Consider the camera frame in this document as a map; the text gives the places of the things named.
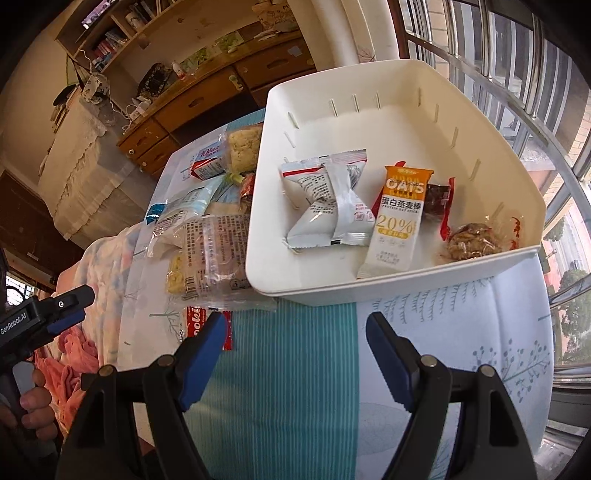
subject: pink cloth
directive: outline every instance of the pink cloth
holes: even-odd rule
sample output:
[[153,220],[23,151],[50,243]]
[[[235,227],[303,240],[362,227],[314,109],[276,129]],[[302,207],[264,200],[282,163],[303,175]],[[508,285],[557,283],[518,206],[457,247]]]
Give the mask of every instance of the pink cloth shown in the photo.
[[62,352],[60,361],[44,358],[43,351],[38,350],[35,365],[45,375],[46,387],[59,410],[58,420],[69,430],[84,397],[80,376],[98,372],[99,360],[95,343],[87,340],[77,326],[62,332],[58,345]]

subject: bolt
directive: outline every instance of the bolt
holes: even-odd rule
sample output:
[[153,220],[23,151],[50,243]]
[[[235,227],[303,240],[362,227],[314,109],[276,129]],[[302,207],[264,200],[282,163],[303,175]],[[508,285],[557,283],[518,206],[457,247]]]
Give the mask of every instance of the bolt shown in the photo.
[[113,365],[103,365],[99,370],[99,375],[101,377],[108,377],[115,371],[115,367]]
[[423,355],[421,357],[421,363],[425,367],[434,367],[435,365],[437,365],[437,359],[432,355]]
[[163,355],[158,358],[158,365],[160,367],[170,367],[174,363],[174,357],[172,355]]
[[480,371],[483,375],[487,377],[494,377],[495,376],[495,369],[492,368],[490,365],[482,365]]

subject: blue gripper pad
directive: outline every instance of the blue gripper pad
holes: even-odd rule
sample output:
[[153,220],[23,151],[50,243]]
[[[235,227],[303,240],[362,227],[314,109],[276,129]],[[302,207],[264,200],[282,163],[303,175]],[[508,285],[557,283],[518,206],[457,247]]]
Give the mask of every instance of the blue gripper pad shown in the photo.
[[372,313],[365,323],[365,337],[394,401],[404,405],[407,411],[412,412],[414,398],[410,373],[384,329],[389,329],[394,338],[397,336],[385,319],[380,325],[375,316],[376,314]]
[[203,330],[196,337],[187,339],[185,342],[188,340],[195,342],[196,351],[188,363],[179,362],[179,365],[183,364],[184,368],[183,388],[178,397],[182,411],[187,411],[191,405],[201,399],[207,382],[212,376],[226,341],[226,317],[220,312],[213,312],[208,317]]
[[57,336],[64,330],[67,330],[68,328],[80,323],[82,320],[84,320],[85,316],[84,310],[79,310],[78,312],[74,312],[67,317],[59,319],[57,322],[50,323],[47,326],[47,331],[51,335]]

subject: finger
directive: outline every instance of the finger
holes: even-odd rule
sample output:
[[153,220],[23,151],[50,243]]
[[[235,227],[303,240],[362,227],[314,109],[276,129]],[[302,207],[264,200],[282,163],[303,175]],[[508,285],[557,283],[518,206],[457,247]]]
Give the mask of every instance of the finger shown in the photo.
[[42,429],[55,420],[56,416],[51,407],[39,408],[22,416],[22,426],[26,429]]
[[35,387],[21,397],[21,407],[25,410],[35,410],[47,407],[51,403],[49,390],[43,387]]
[[38,387],[45,387],[45,375],[41,370],[33,370],[33,381]]
[[37,438],[40,440],[53,440],[57,437],[57,427],[55,423],[37,430]]
[[10,429],[17,428],[17,419],[5,405],[0,405],[0,423],[6,425]]

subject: red wrapper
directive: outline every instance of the red wrapper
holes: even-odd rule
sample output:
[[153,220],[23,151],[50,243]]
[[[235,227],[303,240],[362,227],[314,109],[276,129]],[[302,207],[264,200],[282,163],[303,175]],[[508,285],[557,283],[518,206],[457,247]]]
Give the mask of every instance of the red wrapper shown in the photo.
[[[200,309],[197,307],[187,307],[187,337],[194,337],[201,331],[209,314],[214,310]],[[228,333],[226,334],[226,342],[223,344],[222,350],[232,350],[232,312],[222,312],[226,317],[228,325]]]

